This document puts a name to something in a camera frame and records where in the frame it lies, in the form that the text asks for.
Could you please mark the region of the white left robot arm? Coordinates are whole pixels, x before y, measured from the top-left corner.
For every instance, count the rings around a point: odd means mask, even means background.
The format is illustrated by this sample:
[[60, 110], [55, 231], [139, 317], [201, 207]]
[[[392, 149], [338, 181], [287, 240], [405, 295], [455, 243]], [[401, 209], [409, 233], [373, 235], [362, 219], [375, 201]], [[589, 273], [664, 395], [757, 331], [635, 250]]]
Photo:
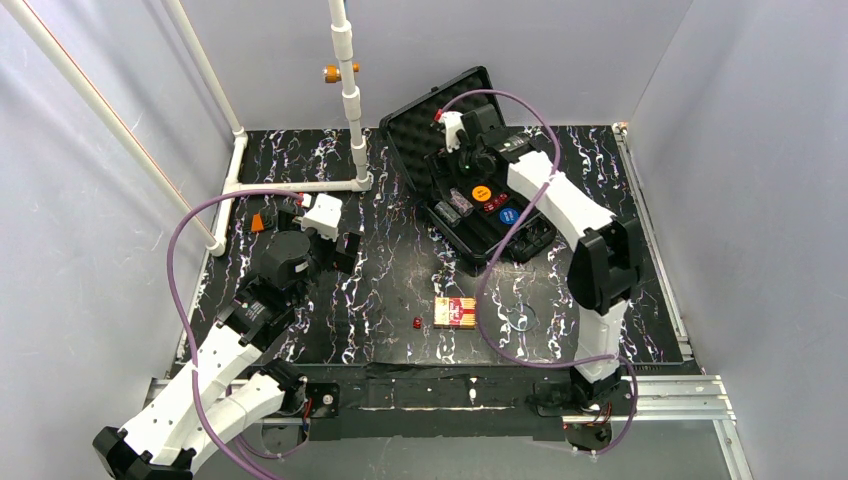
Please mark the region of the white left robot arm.
[[258, 263], [187, 366], [135, 417], [105, 427], [93, 448], [114, 479], [191, 479], [202, 464], [253, 423], [278, 412], [308, 416], [307, 378], [281, 359], [260, 366], [235, 392], [231, 382], [249, 369], [296, 320], [309, 288], [325, 271], [349, 275], [360, 235], [341, 235], [342, 202], [306, 196], [286, 208]]

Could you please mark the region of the green blue poker chip stack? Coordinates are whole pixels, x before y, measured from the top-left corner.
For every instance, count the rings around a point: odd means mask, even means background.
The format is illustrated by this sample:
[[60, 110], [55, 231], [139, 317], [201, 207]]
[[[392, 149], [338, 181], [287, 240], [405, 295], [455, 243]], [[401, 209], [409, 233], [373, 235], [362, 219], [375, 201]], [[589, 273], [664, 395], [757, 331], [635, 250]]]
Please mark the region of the green blue poker chip stack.
[[450, 227], [457, 226], [462, 220], [462, 216], [444, 201], [438, 202], [434, 206], [434, 211], [438, 214], [442, 221]]

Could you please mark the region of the black foam-lined poker case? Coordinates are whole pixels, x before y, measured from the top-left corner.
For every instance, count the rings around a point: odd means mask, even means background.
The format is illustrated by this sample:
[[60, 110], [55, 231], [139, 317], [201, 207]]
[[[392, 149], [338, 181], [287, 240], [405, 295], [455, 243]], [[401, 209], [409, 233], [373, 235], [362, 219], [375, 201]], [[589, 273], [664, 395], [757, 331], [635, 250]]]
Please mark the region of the black foam-lined poker case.
[[[487, 69], [475, 66], [379, 123], [413, 198], [457, 253], [476, 265], [491, 259], [529, 203], [507, 185], [511, 161], [541, 148], [505, 125], [491, 87]], [[469, 123], [454, 151], [435, 120], [444, 105]]]

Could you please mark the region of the red playing card box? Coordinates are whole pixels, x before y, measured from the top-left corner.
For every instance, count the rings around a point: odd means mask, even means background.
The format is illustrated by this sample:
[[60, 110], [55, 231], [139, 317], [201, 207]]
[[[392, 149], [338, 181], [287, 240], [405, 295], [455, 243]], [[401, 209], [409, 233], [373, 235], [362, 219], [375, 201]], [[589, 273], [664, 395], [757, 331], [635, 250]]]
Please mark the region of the red playing card box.
[[473, 329], [477, 302], [473, 297], [436, 297], [433, 325], [438, 328]]

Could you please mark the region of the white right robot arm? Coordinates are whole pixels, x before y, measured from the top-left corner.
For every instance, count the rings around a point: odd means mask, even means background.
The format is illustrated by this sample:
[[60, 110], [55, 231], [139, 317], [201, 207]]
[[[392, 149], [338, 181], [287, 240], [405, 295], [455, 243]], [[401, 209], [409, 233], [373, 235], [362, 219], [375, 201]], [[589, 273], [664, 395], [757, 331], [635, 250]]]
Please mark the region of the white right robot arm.
[[462, 160], [486, 157], [505, 169], [506, 186], [527, 206], [495, 245], [492, 269], [530, 214], [538, 212], [572, 251], [567, 288], [579, 310], [577, 350], [566, 363], [574, 395], [584, 403], [607, 396], [620, 382], [620, 334], [633, 290], [642, 278], [641, 224], [622, 222], [560, 170], [561, 149], [548, 155], [526, 135], [483, 131], [468, 113], [446, 105], [435, 116], [445, 150]]

